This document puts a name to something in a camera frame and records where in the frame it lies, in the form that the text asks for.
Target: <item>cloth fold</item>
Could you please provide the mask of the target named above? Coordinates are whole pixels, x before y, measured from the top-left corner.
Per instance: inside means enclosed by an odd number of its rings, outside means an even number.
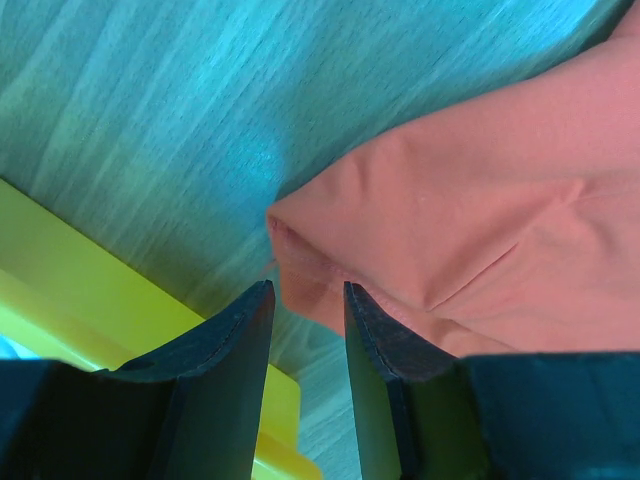
[[[640,347],[640,5],[611,38],[393,129],[273,205],[285,305],[361,283],[455,355]]]

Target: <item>pink cloth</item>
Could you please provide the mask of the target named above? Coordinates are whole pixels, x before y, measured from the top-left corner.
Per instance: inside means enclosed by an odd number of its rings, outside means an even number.
[[[640,5],[549,72],[427,115],[271,207],[285,305],[342,284],[456,355],[640,348]]]

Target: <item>wood grain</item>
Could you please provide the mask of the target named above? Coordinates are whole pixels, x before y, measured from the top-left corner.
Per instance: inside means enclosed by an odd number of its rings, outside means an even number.
[[[0,0],[0,177],[210,315],[263,275],[274,199],[574,55],[628,4]],[[341,480],[359,476],[343,351],[279,316],[303,451]]]

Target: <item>yellow plastic bin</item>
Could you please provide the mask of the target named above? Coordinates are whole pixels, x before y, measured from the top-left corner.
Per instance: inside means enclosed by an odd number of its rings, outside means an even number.
[[[203,321],[2,181],[0,226],[0,334],[41,357],[115,369]],[[269,365],[253,479],[322,478],[296,451],[299,412],[298,384]]]

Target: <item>sleeve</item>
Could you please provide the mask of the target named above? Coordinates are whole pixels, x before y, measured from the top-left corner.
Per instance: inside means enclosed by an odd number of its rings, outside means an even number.
[[[419,118],[268,211],[289,308],[342,284],[457,355],[640,348],[640,4],[534,79]]]

